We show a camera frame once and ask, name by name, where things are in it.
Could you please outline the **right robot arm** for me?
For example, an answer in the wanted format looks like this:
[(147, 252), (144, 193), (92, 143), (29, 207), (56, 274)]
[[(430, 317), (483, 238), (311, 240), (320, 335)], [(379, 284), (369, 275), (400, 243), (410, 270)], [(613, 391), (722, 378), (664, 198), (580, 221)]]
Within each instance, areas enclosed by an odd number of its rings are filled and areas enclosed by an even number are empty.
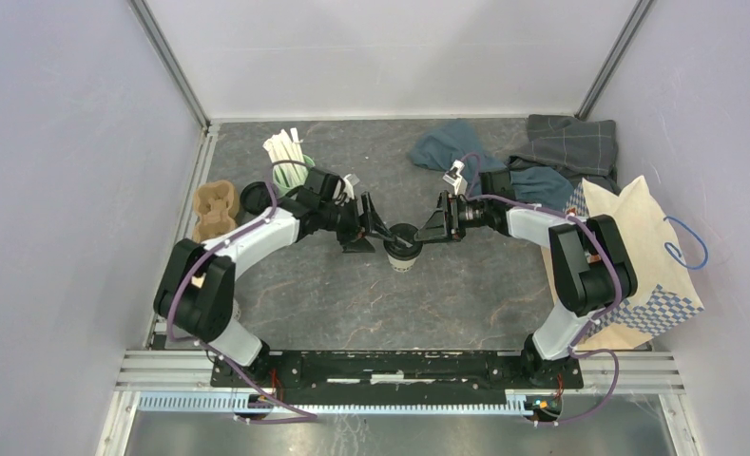
[(548, 249), (556, 301), (527, 339), (520, 363), (523, 380), (543, 388), (558, 376), (557, 361), (573, 355), (587, 329), (636, 293), (638, 278), (613, 217), (580, 218), (516, 201), (507, 170), (485, 171), (478, 178), (477, 196), (442, 192), (414, 238), (423, 244), (456, 242), (470, 228), (489, 227)]

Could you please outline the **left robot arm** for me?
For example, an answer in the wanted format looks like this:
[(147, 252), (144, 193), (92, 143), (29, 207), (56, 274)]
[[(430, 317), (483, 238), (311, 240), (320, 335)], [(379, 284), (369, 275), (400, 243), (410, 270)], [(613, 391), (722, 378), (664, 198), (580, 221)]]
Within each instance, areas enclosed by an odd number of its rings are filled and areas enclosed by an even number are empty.
[(371, 253), (374, 238), (413, 247), (412, 236), (394, 234), (368, 193), (355, 196), (340, 175), (317, 167), (292, 197), (271, 198), (268, 208), (230, 233), (199, 243), (185, 238), (171, 252), (153, 301), (154, 312), (235, 362), (247, 387), (269, 377), (267, 345), (246, 330), (234, 312), (235, 283), (275, 251), (317, 231), (332, 232), (345, 253)]

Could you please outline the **white paper coffee cup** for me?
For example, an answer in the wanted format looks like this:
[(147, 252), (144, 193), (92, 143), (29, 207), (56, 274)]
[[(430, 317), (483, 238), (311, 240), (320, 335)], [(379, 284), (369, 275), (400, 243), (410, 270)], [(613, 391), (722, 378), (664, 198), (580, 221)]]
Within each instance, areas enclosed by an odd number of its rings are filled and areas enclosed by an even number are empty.
[(396, 255), (392, 255), (391, 253), (388, 254), (388, 259), (389, 259), (392, 269), (399, 273), (405, 273), (405, 272), (410, 271), (412, 267), (414, 266), (417, 258), (418, 258), (418, 255), (396, 256)]

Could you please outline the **black plastic cup lid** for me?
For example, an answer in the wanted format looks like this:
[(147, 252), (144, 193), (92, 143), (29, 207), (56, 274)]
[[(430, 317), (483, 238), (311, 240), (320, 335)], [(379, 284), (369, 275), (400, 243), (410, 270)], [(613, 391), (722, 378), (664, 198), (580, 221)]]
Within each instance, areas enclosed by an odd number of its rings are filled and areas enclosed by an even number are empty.
[(395, 259), (410, 260), (417, 258), (423, 244), (415, 239), (418, 229), (410, 223), (397, 223), (389, 228), (394, 240), (384, 240), (386, 253)]

